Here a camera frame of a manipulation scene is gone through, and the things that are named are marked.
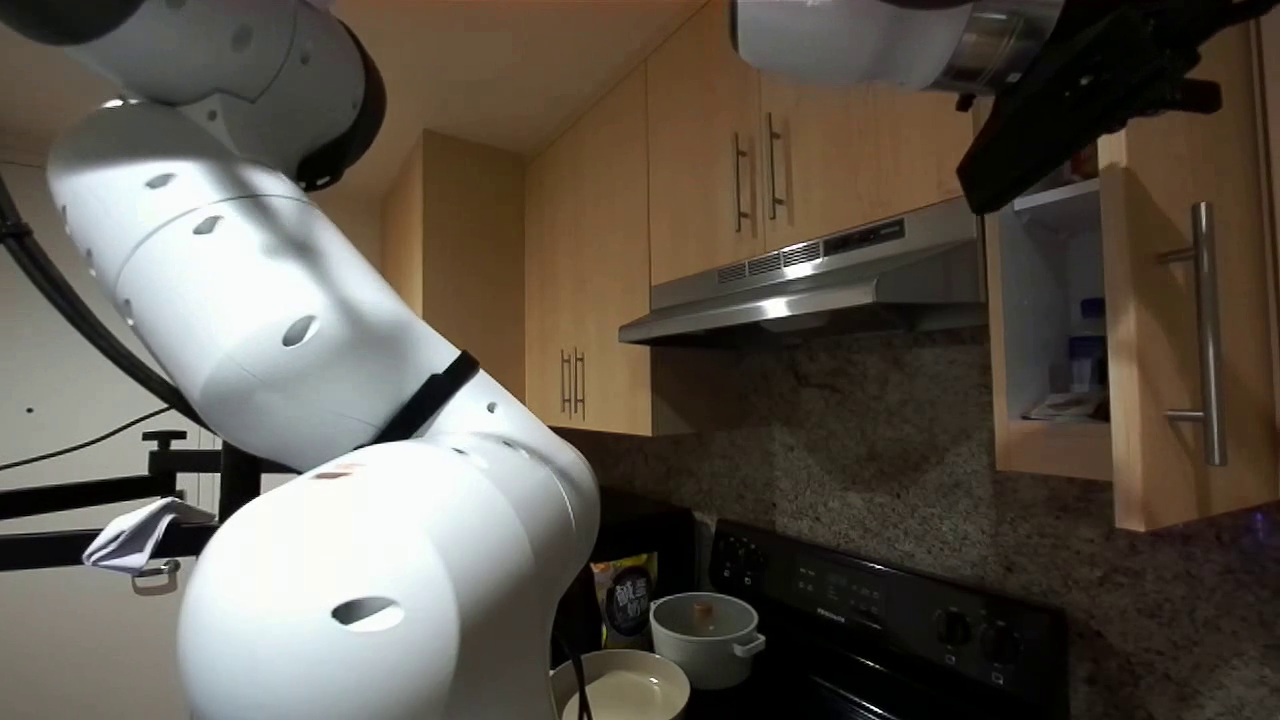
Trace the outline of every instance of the open cabinet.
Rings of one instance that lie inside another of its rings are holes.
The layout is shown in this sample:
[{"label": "open cabinet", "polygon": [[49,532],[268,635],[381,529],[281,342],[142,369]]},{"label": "open cabinet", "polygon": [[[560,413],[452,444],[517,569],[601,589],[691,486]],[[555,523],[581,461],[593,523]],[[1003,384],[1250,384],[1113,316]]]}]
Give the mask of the open cabinet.
[{"label": "open cabinet", "polygon": [[996,466],[1107,479],[1115,529],[1277,499],[1277,263],[1250,26],[1213,115],[1101,141],[1095,179],[986,216]]}]

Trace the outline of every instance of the stainless steel range hood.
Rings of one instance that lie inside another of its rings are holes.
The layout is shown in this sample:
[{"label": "stainless steel range hood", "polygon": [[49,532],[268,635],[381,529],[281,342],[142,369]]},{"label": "stainless steel range hood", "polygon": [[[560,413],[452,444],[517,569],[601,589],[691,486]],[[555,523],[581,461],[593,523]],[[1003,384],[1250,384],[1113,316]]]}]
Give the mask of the stainless steel range hood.
[{"label": "stainless steel range hood", "polygon": [[629,342],[741,347],[812,331],[982,324],[979,221],[965,200],[653,286]]}]

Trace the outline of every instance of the cabinet door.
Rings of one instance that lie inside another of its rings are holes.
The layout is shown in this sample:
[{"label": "cabinet door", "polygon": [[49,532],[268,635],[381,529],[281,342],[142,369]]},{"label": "cabinet door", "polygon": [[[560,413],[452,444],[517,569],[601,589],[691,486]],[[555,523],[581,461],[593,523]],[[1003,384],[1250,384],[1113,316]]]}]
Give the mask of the cabinet door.
[{"label": "cabinet door", "polygon": [[499,384],[525,384],[525,160],[424,134],[424,316]]},{"label": "cabinet door", "polygon": [[[1102,145],[1102,286],[1115,523],[1166,529],[1277,499],[1277,415],[1268,347],[1268,239],[1260,197],[1255,69],[1243,26],[1206,42],[1195,77],[1223,89],[1213,115],[1140,120]],[[1195,316],[1195,271],[1159,260],[1190,244],[1190,202],[1216,216],[1216,312]],[[1223,466],[1206,422],[1203,342],[1216,324]]]},{"label": "cabinet door", "polygon": [[581,165],[567,130],[530,160],[525,193],[525,403],[547,422],[571,421]]},{"label": "cabinet door", "polygon": [[757,239],[751,70],[727,4],[702,4],[646,58],[653,285],[715,269]]},{"label": "cabinet door", "polygon": [[642,183],[642,70],[622,81],[583,130],[583,408],[577,428],[653,432],[646,347],[615,327],[646,312],[646,183]]},{"label": "cabinet door", "polygon": [[769,246],[955,200],[973,115],[939,91],[764,81]]},{"label": "cabinet door", "polygon": [[1273,223],[1273,360],[1280,369],[1280,13],[1260,18],[1260,77],[1265,134],[1268,134],[1268,223]]}]

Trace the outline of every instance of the white bowl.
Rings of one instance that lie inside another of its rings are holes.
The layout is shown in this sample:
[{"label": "white bowl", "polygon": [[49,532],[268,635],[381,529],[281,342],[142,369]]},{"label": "white bowl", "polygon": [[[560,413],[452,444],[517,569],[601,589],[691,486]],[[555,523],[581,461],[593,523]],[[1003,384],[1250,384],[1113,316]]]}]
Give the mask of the white bowl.
[{"label": "white bowl", "polygon": [[[676,720],[691,690],[671,659],[637,648],[586,653],[583,682],[597,720]],[[553,690],[560,720],[577,720],[581,690],[571,659],[553,667]]]}]

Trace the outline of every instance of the black stove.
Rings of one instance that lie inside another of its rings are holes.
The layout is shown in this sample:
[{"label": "black stove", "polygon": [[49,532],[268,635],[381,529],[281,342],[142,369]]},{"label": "black stove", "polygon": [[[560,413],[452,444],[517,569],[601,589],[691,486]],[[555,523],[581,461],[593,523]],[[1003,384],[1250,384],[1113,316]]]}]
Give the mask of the black stove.
[{"label": "black stove", "polygon": [[769,648],[688,720],[1067,720],[1055,606],[723,520],[713,589],[757,604]]}]

